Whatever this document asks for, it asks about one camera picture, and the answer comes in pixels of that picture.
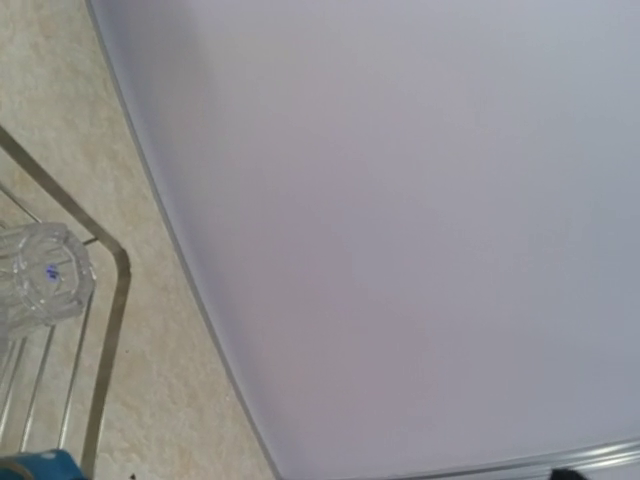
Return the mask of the blue polka dot plate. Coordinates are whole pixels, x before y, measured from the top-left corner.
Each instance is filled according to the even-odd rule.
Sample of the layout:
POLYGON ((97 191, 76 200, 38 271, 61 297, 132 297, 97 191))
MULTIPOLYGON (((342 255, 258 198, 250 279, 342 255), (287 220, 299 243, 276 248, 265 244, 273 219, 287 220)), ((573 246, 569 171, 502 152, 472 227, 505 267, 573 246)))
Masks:
POLYGON ((86 476, 66 451, 53 449, 1 458, 1 480, 74 480, 86 476))

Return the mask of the clear glass far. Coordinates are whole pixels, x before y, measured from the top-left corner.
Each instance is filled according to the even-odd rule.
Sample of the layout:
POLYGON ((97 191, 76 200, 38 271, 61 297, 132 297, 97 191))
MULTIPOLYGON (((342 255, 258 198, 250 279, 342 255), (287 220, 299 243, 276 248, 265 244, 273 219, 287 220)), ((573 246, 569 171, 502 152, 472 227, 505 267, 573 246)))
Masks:
POLYGON ((95 289, 85 245, 64 223, 1 231, 1 336, 20 339, 80 316, 95 289))

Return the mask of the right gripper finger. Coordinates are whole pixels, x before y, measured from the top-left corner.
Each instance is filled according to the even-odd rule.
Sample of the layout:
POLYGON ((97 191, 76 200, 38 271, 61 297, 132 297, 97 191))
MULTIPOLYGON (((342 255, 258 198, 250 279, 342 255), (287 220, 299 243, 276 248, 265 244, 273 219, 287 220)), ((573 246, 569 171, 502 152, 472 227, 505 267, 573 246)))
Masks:
POLYGON ((578 470, 557 468, 551 471, 549 480, 589 480, 589 478, 578 470))

